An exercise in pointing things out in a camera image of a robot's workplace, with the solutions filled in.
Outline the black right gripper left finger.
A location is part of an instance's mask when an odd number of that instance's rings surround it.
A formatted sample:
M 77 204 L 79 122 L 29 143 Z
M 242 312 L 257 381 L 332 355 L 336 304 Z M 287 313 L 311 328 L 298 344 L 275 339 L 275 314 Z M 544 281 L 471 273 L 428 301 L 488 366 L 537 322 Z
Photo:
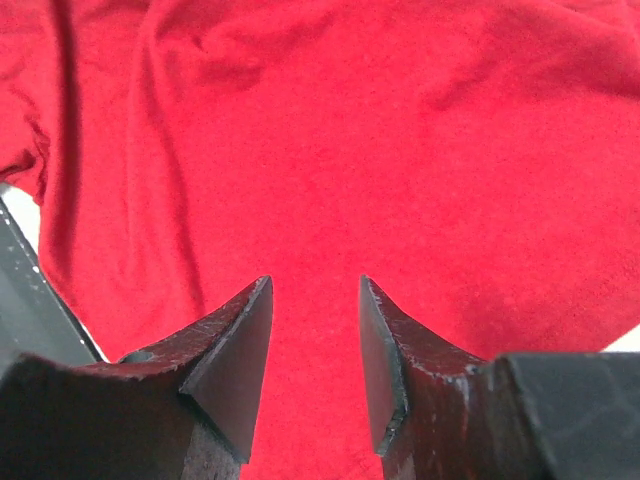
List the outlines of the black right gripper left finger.
M 1 360 L 5 479 L 235 479 L 249 461 L 269 347 L 264 276 L 118 363 Z

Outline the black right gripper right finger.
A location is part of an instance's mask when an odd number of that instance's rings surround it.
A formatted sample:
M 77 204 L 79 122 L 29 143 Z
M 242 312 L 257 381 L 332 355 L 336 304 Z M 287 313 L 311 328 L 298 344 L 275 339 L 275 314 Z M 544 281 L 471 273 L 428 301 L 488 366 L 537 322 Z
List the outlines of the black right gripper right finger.
M 635 353 L 484 361 L 403 312 L 369 277 L 359 330 L 373 449 L 387 479 L 635 479 Z

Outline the red t shirt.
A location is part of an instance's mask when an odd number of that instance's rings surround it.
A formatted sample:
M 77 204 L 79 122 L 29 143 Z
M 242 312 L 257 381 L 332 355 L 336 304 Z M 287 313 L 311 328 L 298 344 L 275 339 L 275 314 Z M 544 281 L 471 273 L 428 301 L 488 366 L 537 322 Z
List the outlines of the red t shirt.
M 372 277 L 469 352 L 639 322 L 635 1 L 5 1 L 1 178 L 111 359 L 274 285 L 246 479 L 376 479 Z

